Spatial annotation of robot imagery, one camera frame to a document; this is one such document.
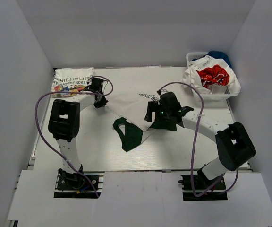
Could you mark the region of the blue t-shirt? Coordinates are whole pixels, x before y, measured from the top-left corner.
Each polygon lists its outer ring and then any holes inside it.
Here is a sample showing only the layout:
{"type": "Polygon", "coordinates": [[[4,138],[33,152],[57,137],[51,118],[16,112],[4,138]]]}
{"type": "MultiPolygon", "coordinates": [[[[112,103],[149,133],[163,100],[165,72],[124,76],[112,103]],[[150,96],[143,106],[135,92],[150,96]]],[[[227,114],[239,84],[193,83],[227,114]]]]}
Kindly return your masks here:
{"type": "Polygon", "coordinates": [[[220,51],[209,51],[208,55],[215,58],[215,59],[223,59],[230,68],[232,68],[230,59],[227,54],[220,52],[220,51]]]}

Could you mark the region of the white plastic basket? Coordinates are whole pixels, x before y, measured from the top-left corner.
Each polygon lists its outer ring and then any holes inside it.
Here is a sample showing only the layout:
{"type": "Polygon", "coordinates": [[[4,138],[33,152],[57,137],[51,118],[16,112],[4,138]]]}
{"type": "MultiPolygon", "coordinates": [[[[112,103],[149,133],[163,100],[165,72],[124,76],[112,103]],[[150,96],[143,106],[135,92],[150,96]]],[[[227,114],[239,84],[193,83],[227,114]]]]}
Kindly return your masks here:
{"type": "MultiPolygon", "coordinates": [[[[207,52],[190,52],[190,53],[188,53],[186,55],[187,68],[189,67],[189,63],[191,61],[197,60],[197,59],[202,58],[206,55],[208,55],[207,52]]],[[[230,94],[230,93],[226,92],[223,95],[204,95],[204,94],[200,93],[200,95],[204,101],[222,101],[222,100],[226,100],[230,97],[237,96],[238,94],[230,94]]]]}

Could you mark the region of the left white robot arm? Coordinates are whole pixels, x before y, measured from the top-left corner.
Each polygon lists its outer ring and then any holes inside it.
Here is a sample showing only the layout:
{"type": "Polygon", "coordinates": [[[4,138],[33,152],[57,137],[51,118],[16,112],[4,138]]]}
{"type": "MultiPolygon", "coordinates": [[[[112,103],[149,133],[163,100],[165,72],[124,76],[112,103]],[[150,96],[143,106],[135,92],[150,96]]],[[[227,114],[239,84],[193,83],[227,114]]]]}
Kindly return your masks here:
{"type": "Polygon", "coordinates": [[[95,108],[105,107],[107,99],[103,94],[101,77],[95,76],[90,85],[81,91],[73,93],[67,99],[56,99],[53,102],[48,123],[48,131],[56,140],[63,159],[62,172],[71,174],[68,183],[75,189],[81,188],[85,183],[82,164],[78,157],[76,137],[80,128],[80,112],[89,106],[95,108]]]}

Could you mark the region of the white red print t-shirt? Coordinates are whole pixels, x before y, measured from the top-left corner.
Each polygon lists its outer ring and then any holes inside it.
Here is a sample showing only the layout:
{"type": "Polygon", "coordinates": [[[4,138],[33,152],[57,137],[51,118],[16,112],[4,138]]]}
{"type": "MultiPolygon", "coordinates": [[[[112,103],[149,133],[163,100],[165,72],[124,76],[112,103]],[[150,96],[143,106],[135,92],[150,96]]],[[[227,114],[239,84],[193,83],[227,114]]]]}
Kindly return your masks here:
{"type": "Polygon", "coordinates": [[[182,80],[204,95],[238,94],[241,85],[233,69],[224,59],[206,55],[191,61],[182,80]]]}

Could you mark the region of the folded white cartoon t-shirt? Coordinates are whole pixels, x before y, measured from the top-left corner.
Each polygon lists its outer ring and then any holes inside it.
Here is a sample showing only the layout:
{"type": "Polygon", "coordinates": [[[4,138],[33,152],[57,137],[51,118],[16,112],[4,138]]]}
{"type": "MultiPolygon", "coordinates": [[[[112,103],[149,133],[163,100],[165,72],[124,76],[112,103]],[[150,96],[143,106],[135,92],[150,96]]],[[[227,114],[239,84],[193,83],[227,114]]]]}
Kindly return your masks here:
{"type": "Polygon", "coordinates": [[[94,75],[94,67],[56,69],[51,92],[79,92],[88,86],[91,77],[94,75]]]}

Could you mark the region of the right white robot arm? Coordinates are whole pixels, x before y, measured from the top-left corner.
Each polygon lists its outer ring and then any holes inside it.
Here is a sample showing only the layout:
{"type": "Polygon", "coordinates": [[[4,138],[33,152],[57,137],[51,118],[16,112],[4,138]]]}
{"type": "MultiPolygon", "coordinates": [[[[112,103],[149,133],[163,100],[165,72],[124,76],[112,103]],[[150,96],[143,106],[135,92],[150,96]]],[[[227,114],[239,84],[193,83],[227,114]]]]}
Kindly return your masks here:
{"type": "Polygon", "coordinates": [[[190,106],[183,106],[172,92],[162,94],[159,101],[150,101],[144,119],[147,122],[170,123],[193,130],[190,164],[192,187],[199,183],[201,187],[208,189],[227,172],[237,171],[256,155],[256,149],[242,123],[223,123],[206,117],[202,110],[196,111],[190,106]],[[194,173],[194,152],[198,136],[212,142],[217,155],[194,173]]]}

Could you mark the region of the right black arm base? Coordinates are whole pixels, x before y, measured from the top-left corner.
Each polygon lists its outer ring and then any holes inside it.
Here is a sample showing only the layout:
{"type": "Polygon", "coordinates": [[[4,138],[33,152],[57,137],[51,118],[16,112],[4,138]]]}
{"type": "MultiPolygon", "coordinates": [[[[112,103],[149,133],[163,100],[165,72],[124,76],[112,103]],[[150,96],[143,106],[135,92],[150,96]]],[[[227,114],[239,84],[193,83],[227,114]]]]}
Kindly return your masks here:
{"type": "MultiPolygon", "coordinates": [[[[216,177],[210,181],[208,179],[204,179],[201,170],[199,173],[199,175],[197,173],[193,174],[194,187],[197,194],[206,190],[211,184],[216,182],[218,178],[216,177]]],[[[213,188],[209,189],[200,197],[196,197],[193,194],[190,174],[181,175],[181,178],[178,180],[178,184],[182,187],[183,201],[226,201],[228,199],[227,193],[224,192],[226,190],[226,184],[223,177],[216,185],[213,186],[213,188]]]]}

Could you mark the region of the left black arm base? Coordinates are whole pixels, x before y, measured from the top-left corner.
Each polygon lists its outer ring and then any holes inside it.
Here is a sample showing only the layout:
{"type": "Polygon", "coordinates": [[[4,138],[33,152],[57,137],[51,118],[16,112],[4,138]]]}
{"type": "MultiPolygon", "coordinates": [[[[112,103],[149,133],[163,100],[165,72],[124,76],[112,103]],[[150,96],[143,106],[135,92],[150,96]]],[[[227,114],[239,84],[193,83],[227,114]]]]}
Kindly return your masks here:
{"type": "Polygon", "coordinates": [[[77,173],[67,173],[61,168],[54,189],[57,199],[98,199],[103,187],[103,174],[86,175],[91,182],[77,173]]]}

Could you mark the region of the white green raglan t-shirt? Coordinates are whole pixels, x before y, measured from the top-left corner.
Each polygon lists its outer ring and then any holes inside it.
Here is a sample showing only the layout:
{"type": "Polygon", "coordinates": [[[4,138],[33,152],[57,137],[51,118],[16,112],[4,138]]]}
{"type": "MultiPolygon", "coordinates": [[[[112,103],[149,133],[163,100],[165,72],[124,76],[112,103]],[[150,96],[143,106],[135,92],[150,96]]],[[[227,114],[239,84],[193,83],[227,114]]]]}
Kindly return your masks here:
{"type": "Polygon", "coordinates": [[[159,97],[145,93],[118,93],[110,97],[107,108],[119,116],[113,128],[121,140],[121,148],[129,152],[141,145],[155,130],[176,131],[176,124],[167,120],[147,122],[148,102],[159,103],[159,97]]]}

